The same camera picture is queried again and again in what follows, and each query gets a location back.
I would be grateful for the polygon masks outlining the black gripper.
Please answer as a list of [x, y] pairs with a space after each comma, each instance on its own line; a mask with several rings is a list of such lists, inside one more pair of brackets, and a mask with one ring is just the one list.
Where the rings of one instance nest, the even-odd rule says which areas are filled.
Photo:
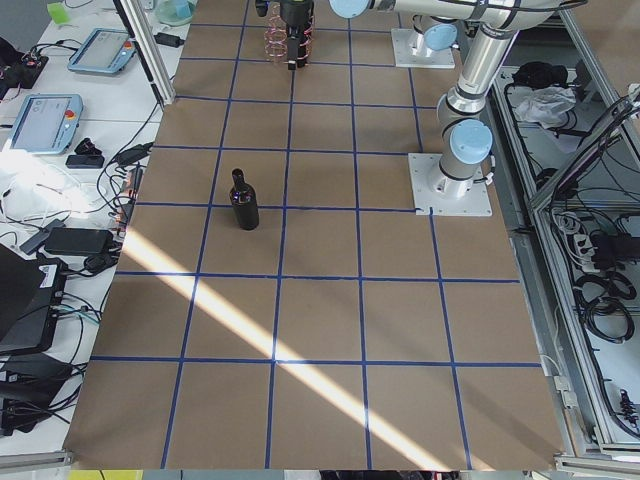
[[[296, 68], [306, 66], [310, 52], [310, 37], [303, 36], [305, 30], [311, 25], [313, 13], [312, 0], [281, 0], [280, 18], [287, 26], [287, 68], [295, 71]], [[297, 39], [300, 40], [297, 56]]]

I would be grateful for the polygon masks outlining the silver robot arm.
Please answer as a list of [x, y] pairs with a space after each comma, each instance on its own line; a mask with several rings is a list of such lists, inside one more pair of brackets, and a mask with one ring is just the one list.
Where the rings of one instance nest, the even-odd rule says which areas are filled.
[[[294, 71], [306, 66], [314, 29], [312, 1], [257, 1], [256, 13], [269, 18], [265, 54]], [[452, 69], [458, 29], [453, 20], [415, 14], [409, 28], [391, 30], [395, 65], [401, 68]]]
[[397, 11], [472, 20], [480, 28], [457, 83], [437, 110], [444, 141], [438, 164], [427, 174], [430, 190], [442, 198], [464, 197], [474, 174], [489, 155], [493, 137], [478, 115], [517, 34], [539, 25], [561, 7], [559, 1], [332, 1], [332, 10], [350, 19], [367, 10]]

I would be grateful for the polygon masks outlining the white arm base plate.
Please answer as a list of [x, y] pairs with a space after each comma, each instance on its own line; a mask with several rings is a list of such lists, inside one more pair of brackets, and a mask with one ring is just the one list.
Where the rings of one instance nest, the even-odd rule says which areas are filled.
[[402, 68], [453, 69], [453, 45], [458, 30], [452, 24], [439, 24], [424, 33], [414, 29], [392, 29], [395, 66]]
[[458, 181], [440, 169], [441, 154], [410, 153], [408, 167], [417, 215], [447, 217], [490, 217], [492, 207], [483, 172], [477, 165], [474, 175]]

